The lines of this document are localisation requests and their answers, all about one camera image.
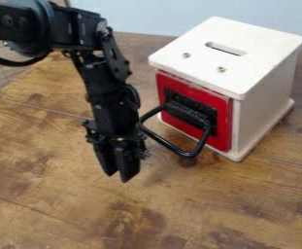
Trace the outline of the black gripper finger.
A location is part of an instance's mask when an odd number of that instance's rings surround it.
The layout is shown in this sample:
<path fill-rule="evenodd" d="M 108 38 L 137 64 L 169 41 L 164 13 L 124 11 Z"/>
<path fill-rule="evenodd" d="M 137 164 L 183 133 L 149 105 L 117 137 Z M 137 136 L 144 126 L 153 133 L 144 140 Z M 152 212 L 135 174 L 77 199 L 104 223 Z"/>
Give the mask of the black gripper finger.
<path fill-rule="evenodd" d="M 112 147 L 108 144 L 93 144 L 93 150 L 105 174 L 112 176 L 119 171 Z"/>
<path fill-rule="evenodd" d="M 140 161 L 151 156 L 149 151 L 131 151 L 127 148 L 115 150 L 116 164 L 121 175 L 121 180 L 127 183 L 140 172 Z"/>

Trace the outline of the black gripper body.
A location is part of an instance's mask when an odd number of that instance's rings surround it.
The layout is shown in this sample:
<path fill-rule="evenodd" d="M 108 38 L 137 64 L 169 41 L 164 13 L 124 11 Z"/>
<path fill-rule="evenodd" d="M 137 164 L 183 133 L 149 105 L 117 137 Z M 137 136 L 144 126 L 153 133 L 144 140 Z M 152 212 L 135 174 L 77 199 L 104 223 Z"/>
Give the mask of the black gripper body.
<path fill-rule="evenodd" d="M 144 153 L 145 135 L 139 128 L 140 100 L 136 96 L 88 97 L 93 119 L 83 125 L 96 153 L 127 150 Z"/>

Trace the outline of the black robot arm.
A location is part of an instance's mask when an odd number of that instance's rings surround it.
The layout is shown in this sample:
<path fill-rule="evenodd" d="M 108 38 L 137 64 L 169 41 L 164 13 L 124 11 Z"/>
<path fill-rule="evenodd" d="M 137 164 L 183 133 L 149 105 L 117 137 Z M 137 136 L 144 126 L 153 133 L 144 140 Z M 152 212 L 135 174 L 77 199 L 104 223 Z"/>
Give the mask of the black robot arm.
<path fill-rule="evenodd" d="M 140 97 L 127 82 L 129 61 L 112 27 L 96 13 L 63 7 L 49 0 L 0 2 L 0 41 L 25 61 L 0 57 L 0 65 L 24 67 L 60 51 L 83 78 L 93 118 L 83 122 L 87 141 L 107 175 L 128 182 L 148 157 L 139 128 Z"/>

